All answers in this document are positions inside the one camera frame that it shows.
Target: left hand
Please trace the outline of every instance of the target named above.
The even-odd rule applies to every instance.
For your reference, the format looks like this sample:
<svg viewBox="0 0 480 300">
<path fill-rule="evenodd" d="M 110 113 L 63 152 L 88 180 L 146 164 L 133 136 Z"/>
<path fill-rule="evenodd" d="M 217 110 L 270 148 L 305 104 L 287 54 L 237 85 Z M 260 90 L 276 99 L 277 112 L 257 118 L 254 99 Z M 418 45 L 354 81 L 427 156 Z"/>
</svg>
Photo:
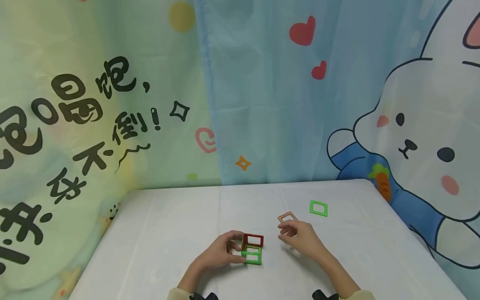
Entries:
<svg viewBox="0 0 480 300">
<path fill-rule="evenodd" d="M 210 247 L 195 259 L 195 262 L 204 269 L 215 269 L 227 264 L 244 263 L 244 257 L 232 254 L 232 249 L 241 251 L 240 246 L 234 240 L 241 240 L 242 237 L 243 232 L 235 230 L 218 236 Z"/>
</svg>

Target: fabric backdrop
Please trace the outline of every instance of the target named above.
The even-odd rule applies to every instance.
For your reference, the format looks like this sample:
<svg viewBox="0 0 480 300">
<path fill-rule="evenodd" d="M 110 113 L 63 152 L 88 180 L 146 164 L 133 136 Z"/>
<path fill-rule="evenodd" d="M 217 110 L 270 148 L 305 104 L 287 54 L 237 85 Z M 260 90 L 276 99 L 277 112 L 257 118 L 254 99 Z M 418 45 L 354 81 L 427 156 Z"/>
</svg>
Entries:
<svg viewBox="0 0 480 300">
<path fill-rule="evenodd" d="M 223 184 L 369 179 L 480 298 L 480 1 L 195 7 Z"/>
<path fill-rule="evenodd" d="M 480 296 L 478 0 L 0 1 L 0 299 L 132 189 L 366 178 Z"/>
<path fill-rule="evenodd" d="M 67 299 L 128 190 L 221 184 L 193 2 L 0 3 L 0 299 Z"/>
</svg>

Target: white tablecloth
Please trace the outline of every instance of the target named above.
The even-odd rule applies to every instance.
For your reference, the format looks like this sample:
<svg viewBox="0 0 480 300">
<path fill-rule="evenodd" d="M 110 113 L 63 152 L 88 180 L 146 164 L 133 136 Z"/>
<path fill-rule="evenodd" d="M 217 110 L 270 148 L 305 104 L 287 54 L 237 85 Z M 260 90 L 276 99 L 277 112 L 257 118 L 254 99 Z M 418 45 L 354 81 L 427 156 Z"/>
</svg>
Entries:
<svg viewBox="0 0 480 300">
<path fill-rule="evenodd" d="M 328 204 L 328 217 L 310 202 Z M 165 299 L 190 262 L 231 229 L 264 236 L 262 265 L 205 278 L 220 300 L 312 299 L 334 293 L 323 271 L 277 238 L 287 211 L 311 223 L 326 247 L 377 300 L 464 300 L 366 180 L 135 191 L 127 196 L 71 300 Z"/>
</svg>

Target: beige sleeve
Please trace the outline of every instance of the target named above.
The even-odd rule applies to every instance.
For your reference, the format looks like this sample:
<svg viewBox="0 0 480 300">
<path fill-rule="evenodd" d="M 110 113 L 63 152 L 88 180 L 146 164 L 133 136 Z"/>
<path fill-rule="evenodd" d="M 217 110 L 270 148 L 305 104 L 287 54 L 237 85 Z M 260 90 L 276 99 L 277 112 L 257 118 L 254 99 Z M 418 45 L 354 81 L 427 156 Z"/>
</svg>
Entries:
<svg viewBox="0 0 480 300">
<path fill-rule="evenodd" d="M 367 290 L 359 290 L 345 300 L 375 300 L 375 297 Z"/>
<path fill-rule="evenodd" d="M 167 300 L 190 300 L 191 295 L 183 289 L 173 288 L 168 293 Z"/>
</svg>

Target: rabbit ear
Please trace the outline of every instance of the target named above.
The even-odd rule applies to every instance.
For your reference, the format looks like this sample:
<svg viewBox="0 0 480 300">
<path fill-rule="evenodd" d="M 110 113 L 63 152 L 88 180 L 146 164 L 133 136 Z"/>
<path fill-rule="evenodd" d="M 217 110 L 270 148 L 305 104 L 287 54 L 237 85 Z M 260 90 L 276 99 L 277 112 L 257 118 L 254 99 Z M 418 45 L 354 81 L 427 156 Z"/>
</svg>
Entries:
<svg viewBox="0 0 480 300">
<path fill-rule="evenodd" d="M 470 49 L 480 49 L 480 12 L 465 32 L 463 45 Z"/>
<path fill-rule="evenodd" d="M 479 0 L 449 0 L 430 30 L 421 57 L 448 62 L 480 62 L 480 51 L 471 51 L 469 44 L 479 46 Z"/>
</svg>

